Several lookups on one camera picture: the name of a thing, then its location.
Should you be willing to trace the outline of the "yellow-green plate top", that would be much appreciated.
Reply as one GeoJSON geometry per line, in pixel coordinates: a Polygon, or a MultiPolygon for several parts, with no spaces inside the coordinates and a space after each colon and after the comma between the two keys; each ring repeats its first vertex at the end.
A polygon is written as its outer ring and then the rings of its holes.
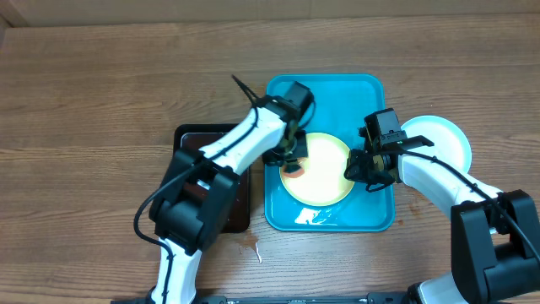
{"type": "Polygon", "coordinates": [[[326,207],[345,198],[354,182],[344,177],[349,147],[327,133],[306,135],[308,156],[299,158],[299,170],[286,173],[280,179],[287,192],[303,204],[326,207]]]}

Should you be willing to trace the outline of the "light blue plate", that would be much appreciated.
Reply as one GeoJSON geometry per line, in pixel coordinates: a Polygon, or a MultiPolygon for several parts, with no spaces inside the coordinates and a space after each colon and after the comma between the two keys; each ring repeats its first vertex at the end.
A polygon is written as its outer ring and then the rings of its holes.
{"type": "Polygon", "coordinates": [[[402,125],[409,138],[424,136],[435,144],[445,161],[455,168],[469,172],[472,165],[472,148],[465,133],[444,117],[425,115],[411,118],[402,125]]]}

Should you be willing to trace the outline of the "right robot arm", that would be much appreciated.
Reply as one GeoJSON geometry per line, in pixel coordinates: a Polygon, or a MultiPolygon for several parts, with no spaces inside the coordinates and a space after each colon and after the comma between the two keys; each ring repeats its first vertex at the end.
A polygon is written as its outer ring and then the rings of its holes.
{"type": "Polygon", "coordinates": [[[369,303],[504,303],[539,289],[539,218],[532,197],[469,175],[472,149],[453,122],[421,116],[401,124],[391,108],[369,114],[346,179],[369,193],[403,183],[451,222],[451,270],[369,303]]]}

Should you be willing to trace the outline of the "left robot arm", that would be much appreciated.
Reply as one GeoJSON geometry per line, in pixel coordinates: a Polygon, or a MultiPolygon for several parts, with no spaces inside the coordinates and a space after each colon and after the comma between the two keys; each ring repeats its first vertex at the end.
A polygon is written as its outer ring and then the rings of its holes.
{"type": "Polygon", "coordinates": [[[246,118],[223,137],[200,149],[178,149],[157,190],[140,206],[154,222],[155,237],[136,234],[160,248],[155,287],[147,303],[191,303],[203,251],[226,226],[242,174],[258,159],[296,173],[308,155],[300,120],[314,108],[311,90],[294,82],[282,96],[257,96],[238,84],[251,103],[246,118]]]}

